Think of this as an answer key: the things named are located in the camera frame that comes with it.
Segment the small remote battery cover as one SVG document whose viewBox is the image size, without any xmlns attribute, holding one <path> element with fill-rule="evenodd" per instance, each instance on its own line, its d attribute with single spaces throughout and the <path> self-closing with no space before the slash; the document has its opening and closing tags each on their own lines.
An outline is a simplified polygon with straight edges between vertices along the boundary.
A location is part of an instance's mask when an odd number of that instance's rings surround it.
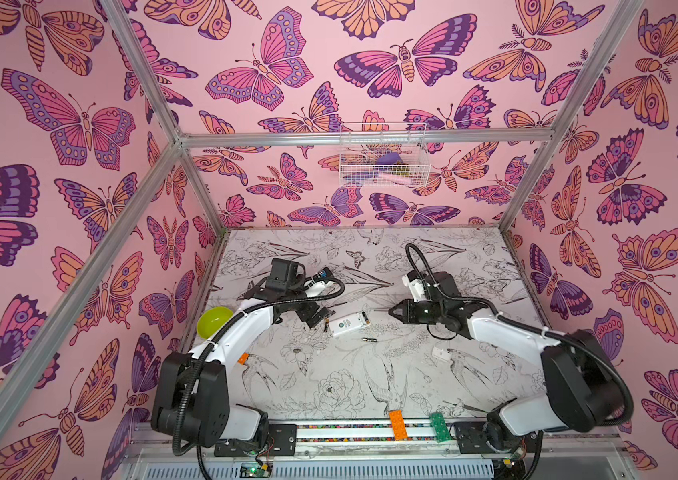
<svg viewBox="0 0 678 480">
<path fill-rule="evenodd" d="M 431 352 L 432 356 L 443 362 L 449 362 L 452 359 L 452 354 L 449 349 L 440 348 L 435 346 Z"/>
</svg>

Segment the small white remote control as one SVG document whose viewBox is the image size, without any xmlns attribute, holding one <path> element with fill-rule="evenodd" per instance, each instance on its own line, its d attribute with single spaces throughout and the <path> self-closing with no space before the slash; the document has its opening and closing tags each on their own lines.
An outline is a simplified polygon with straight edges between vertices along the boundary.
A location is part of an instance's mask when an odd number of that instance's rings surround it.
<svg viewBox="0 0 678 480">
<path fill-rule="evenodd" d="M 356 312 L 330 321 L 328 327 L 331 335 L 333 337 L 338 337 L 364 329 L 369 324 L 370 320 L 365 312 Z"/>
</svg>

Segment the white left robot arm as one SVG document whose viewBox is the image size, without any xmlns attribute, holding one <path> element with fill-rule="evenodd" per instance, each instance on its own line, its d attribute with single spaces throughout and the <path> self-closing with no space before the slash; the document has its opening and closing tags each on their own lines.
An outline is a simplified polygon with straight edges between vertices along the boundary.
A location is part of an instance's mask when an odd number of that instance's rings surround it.
<svg viewBox="0 0 678 480">
<path fill-rule="evenodd" d="M 151 417 L 153 431 L 171 439 L 181 457 L 194 451 L 203 479 L 211 474 L 204 450 L 230 441 L 257 457 L 276 442 L 269 438 L 269 416 L 230 400 L 228 374 L 263 333 L 294 312 L 313 328 L 330 315 L 323 305 L 345 292 L 344 282 L 327 267 L 310 276 L 293 260 L 276 258 L 269 275 L 254 284 L 239 307 L 214 334 L 186 353 L 164 361 Z"/>
</svg>

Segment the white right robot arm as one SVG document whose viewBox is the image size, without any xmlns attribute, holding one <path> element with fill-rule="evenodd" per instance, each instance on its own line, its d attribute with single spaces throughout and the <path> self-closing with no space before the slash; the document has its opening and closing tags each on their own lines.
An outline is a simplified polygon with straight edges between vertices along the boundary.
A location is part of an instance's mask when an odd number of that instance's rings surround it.
<svg viewBox="0 0 678 480">
<path fill-rule="evenodd" d="M 513 463 L 524 453 L 536 457 L 546 434 L 588 433 L 631 421 L 634 398 L 594 334 L 513 320 L 490 300 L 461 293 L 454 277 L 434 270 L 416 244 L 407 243 L 404 252 L 410 269 L 402 281 L 410 296 L 389 316 L 429 331 L 441 328 L 442 340 L 474 341 L 494 356 L 496 384 L 526 384 L 482 419 L 454 425 L 463 452 L 495 453 Z"/>
</svg>

